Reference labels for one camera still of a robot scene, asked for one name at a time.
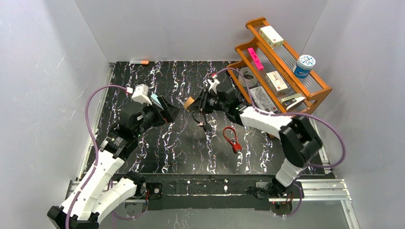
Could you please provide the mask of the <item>brass padlock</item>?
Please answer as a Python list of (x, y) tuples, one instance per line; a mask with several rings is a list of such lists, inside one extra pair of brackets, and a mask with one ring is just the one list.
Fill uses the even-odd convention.
[(189, 106), (190, 106), (191, 104), (193, 104), (194, 101), (195, 101), (192, 97), (189, 97), (189, 98), (188, 98), (187, 100), (185, 100), (185, 101), (181, 100), (181, 99), (178, 98), (178, 97), (177, 97), (176, 99), (177, 99), (177, 101), (180, 103), (180, 105), (183, 106), (183, 108), (184, 108), (186, 111), (190, 112)]

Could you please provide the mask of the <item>black cable padlock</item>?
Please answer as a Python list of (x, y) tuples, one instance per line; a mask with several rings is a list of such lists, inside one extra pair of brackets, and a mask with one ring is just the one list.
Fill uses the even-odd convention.
[(192, 118), (193, 120), (198, 124), (199, 122), (203, 123), (203, 126), (201, 126), (204, 130), (204, 132), (211, 132), (212, 131), (212, 126), (208, 123), (207, 121), (207, 116), (205, 113), (200, 113), (203, 116), (203, 121), (200, 121), (199, 119), (197, 119), (196, 117), (196, 112), (192, 112)]

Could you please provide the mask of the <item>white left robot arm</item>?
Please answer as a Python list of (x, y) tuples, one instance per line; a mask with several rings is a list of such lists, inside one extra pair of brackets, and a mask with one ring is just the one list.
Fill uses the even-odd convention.
[(60, 205), (52, 206), (47, 216), (57, 229), (97, 229), (104, 218), (126, 199), (140, 194), (143, 175), (128, 172), (105, 190), (115, 172), (137, 148), (138, 138), (152, 127), (173, 123), (179, 108), (161, 95), (134, 99), (123, 107), (98, 150), (89, 172), (72, 194)]

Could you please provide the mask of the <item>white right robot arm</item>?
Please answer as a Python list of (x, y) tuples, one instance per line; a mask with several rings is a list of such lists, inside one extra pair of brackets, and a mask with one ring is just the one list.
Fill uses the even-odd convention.
[(323, 146), (305, 114), (266, 115), (263, 110), (242, 101), (231, 83), (219, 83), (213, 89), (202, 89), (197, 97), (188, 98), (183, 106), (189, 112), (202, 114), (222, 111), (235, 124), (256, 128), (279, 139), (285, 160), (268, 188), (273, 195), (284, 195)]

